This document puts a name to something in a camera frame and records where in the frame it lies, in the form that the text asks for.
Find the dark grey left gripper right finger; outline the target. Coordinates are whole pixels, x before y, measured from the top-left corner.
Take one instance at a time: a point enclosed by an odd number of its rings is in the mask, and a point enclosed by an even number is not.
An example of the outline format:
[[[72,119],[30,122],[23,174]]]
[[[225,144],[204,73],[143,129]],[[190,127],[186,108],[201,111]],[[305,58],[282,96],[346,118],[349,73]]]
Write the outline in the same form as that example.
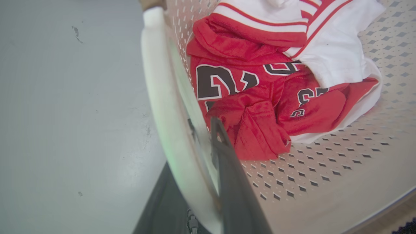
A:
[[[210,132],[219,172],[222,234],[272,234],[220,119],[211,118]]]

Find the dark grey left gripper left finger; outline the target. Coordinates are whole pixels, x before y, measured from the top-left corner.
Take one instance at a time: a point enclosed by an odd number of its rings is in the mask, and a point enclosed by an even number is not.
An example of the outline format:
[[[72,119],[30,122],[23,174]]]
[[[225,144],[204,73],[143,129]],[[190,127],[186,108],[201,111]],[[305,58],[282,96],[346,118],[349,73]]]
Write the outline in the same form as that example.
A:
[[[165,163],[133,234],[211,234],[183,198]]]

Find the white perforated laundry basket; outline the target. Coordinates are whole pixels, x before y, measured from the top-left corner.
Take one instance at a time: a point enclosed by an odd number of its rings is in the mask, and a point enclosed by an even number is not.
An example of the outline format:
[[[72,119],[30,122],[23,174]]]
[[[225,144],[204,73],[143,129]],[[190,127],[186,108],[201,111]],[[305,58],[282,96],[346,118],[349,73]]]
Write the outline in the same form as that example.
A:
[[[416,219],[416,0],[359,35],[384,78],[375,107],[277,159],[242,161],[273,234],[391,234]],[[150,105],[175,182],[200,223],[222,234],[219,172],[190,87],[193,22],[219,0],[139,0]]]

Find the red jersey with black numbers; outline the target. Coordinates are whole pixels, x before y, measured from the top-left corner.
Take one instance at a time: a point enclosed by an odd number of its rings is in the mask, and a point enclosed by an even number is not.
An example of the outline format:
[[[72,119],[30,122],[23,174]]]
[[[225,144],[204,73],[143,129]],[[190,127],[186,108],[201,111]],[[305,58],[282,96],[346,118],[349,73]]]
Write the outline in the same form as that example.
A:
[[[323,88],[282,50],[303,45],[306,22],[276,24],[217,12],[196,21],[188,43],[191,81],[208,128],[218,118],[241,160],[274,159],[293,142],[344,128],[379,99],[379,71]]]

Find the white garment with red stripes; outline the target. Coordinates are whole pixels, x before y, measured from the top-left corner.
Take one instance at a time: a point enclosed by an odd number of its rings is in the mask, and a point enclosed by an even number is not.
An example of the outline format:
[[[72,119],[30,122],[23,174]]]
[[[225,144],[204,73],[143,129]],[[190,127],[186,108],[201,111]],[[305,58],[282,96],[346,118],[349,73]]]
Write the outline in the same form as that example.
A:
[[[304,116],[306,102],[324,91],[342,84],[362,87],[366,78],[375,78],[339,123],[328,130],[294,135],[295,142],[311,143],[352,124],[380,98],[381,73],[365,57],[358,33],[384,11],[379,0],[220,0],[212,15],[231,23],[242,37],[273,45],[312,71],[319,89],[297,92],[301,107],[293,117]]]

